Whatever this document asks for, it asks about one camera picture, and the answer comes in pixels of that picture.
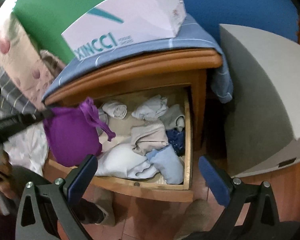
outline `blue cloth cover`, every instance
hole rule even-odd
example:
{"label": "blue cloth cover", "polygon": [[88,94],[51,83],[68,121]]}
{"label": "blue cloth cover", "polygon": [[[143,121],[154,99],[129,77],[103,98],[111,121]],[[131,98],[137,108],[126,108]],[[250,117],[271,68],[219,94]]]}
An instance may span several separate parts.
{"label": "blue cloth cover", "polygon": [[213,69],[211,88],[222,103],[232,99],[233,84],[225,56],[215,39],[207,33],[191,15],[187,15],[178,35],[171,39],[161,39],[132,44],[108,50],[79,61],[74,58],[46,90],[42,100],[71,81],[84,76],[114,61],[145,52],[167,51],[186,48],[214,48],[223,57],[223,65]]}
{"label": "blue cloth cover", "polygon": [[161,172],[167,184],[183,182],[183,165],[171,144],[159,151],[150,151],[146,157]]}

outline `green wall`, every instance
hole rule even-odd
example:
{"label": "green wall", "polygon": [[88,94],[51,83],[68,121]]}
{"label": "green wall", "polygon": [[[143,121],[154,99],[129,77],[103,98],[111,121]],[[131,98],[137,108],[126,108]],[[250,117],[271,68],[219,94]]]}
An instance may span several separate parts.
{"label": "green wall", "polygon": [[103,0],[17,0],[14,13],[26,32],[43,49],[68,64],[74,54],[61,33]]}

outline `purple drawstring bag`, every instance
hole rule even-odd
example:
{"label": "purple drawstring bag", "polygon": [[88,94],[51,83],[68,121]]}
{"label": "purple drawstring bag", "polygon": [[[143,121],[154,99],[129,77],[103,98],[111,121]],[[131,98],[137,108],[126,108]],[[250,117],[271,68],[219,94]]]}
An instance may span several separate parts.
{"label": "purple drawstring bag", "polygon": [[54,107],[51,110],[54,117],[43,121],[44,130],[52,154],[63,166],[79,165],[88,154],[101,154],[96,127],[107,133],[108,141],[115,137],[115,133],[99,119],[92,98],[87,97],[77,108]]}

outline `metal screw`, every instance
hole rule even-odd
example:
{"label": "metal screw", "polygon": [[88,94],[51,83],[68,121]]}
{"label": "metal screw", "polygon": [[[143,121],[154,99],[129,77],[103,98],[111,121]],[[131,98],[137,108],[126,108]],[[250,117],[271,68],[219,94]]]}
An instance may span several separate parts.
{"label": "metal screw", "polygon": [[60,185],[61,183],[63,183],[63,179],[62,179],[62,178],[57,178],[57,179],[54,181],[54,183],[55,183],[56,185]]}
{"label": "metal screw", "polygon": [[241,181],[239,178],[234,178],[234,179],[233,179],[233,183],[234,183],[235,185],[240,185],[241,182],[242,182],[242,181]]}
{"label": "metal screw", "polygon": [[264,185],[264,187],[270,187],[271,184],[268,181],[264,181],[263,185]]}
{"label": "metal screw", "polygon": [[26,184],[27,188],[31,188],[32,186],[33,186],[33,182],[32,181],[27,182],[27,184]]}

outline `blue wall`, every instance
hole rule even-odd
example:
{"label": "blue wall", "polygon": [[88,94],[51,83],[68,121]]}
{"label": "blue wall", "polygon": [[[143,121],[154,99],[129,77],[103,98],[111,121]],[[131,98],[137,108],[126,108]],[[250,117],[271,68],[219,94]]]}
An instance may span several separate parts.
{"label": "blue wall", "polygon": [[217,41],[219,23],[237,24],[297,41],[298,14],[290,0],[184,0],[186,10]]}

